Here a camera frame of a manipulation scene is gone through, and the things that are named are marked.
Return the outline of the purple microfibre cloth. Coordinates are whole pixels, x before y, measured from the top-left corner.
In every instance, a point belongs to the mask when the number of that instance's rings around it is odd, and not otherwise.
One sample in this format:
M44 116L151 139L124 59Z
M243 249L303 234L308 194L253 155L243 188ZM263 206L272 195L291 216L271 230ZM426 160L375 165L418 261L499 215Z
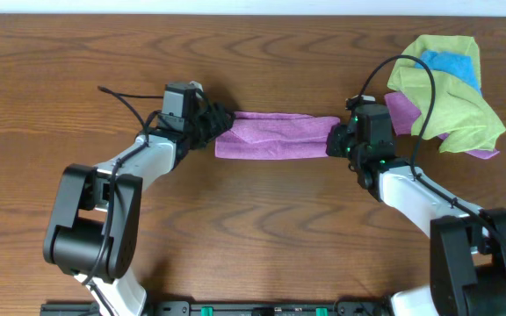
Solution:
M230 130L215 141L215 156L233 160L294 160L325 157L337 117L238 111Z

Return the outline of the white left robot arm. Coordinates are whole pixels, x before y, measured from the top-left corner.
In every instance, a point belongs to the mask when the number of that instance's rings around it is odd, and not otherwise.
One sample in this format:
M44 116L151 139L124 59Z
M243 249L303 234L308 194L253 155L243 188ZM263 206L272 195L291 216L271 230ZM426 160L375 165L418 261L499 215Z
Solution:
M134 144L96 166L64 169L43 243L43 257L90 291L101 315L140 315L146 290L131 268L142 193L191 150L228 131L235 114L222 104L152 111Z

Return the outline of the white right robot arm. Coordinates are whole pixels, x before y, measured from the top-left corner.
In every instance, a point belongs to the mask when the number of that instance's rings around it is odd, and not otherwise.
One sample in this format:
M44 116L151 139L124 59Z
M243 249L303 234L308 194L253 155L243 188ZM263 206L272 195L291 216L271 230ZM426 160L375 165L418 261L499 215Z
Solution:
M359 185L430 240L430 309L437 315L506 315L506 209L459 199L396 156L390 126L338 125L327 153L346 158Z

